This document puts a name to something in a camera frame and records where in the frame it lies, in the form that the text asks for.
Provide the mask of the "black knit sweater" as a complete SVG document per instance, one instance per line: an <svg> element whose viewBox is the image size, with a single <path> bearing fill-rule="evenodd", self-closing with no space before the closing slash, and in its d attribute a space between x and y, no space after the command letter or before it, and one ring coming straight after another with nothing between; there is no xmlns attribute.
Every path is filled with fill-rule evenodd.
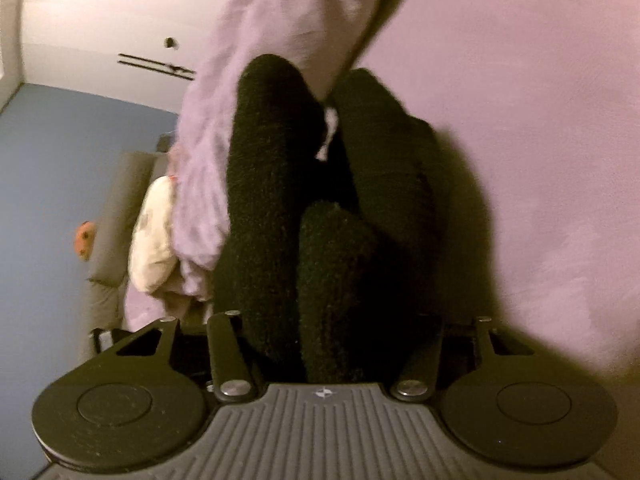
<svg viewBox="0 0 640 480"><path fill-rule="evenodd" d="M392 382L406 344L490 300L482 192L446 136L368 70L330 103L338 127L313 162L270 154L264 218L242 221L216 271L216 303L270 382Z"/></svg>

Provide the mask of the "cream plush pillow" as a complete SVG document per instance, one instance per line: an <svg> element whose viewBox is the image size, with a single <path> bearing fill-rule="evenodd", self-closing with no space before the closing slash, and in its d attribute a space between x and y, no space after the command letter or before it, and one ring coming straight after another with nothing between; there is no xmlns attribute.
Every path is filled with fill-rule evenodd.
<svg viewBox="0 0 640 480"><path fill-rule="evenodd" d="M172 247L175 187L175 179L171 176L155 179L145 193L134 225L128 274L139 292L156 292L168 280L177 263Z"/></svg>

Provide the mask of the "orange plush toy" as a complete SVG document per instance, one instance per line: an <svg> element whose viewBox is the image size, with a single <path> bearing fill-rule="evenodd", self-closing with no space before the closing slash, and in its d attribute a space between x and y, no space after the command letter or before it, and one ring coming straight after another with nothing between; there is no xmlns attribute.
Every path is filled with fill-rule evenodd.
<svg viewBox="0 0 640 480"><path fill-rule="evenodd" d="M76 229L74 239L74 251L76 256L87 262L93 251L94 239L96 238L96 222L85 221Z"/></svg>

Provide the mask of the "purple bed sheet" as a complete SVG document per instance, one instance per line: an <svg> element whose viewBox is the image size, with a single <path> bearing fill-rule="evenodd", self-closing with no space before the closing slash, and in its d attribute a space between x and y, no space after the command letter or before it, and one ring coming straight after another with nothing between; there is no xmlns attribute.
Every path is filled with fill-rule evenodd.
<svg viewBox="0 0 640 480"><path fill-rule="evenodd" d="M639 0L396 0L360 58L442 140L442 294L639 374Z"/></svg>

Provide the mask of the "white wardrobe doors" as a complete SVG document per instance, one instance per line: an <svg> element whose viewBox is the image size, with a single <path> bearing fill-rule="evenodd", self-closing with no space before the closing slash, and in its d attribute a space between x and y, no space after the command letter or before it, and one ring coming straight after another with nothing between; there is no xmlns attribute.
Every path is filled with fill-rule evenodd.
<svg viewBox="0 0 640 480"><path fill-rule="evenodd" d="M228 0L1 0L1 95L22 82L178 112Z"/></svg>

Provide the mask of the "purple crumpled duvet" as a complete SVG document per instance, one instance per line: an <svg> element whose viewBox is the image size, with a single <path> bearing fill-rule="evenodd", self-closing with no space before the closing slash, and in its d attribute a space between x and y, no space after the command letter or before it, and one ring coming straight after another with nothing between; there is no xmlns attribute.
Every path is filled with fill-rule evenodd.
<svg viewBox="0 0 640 480"><path fill-rule="evenodd" d="M266 181L284 157L313 162L326 138L324 100L380 0L228 0L186 90L163 176L176 182L177 263L152 294L130 281L124 324L140 330L209 300L242 221L264 218ZM284 136L284 157L268 151Z"/></svg>

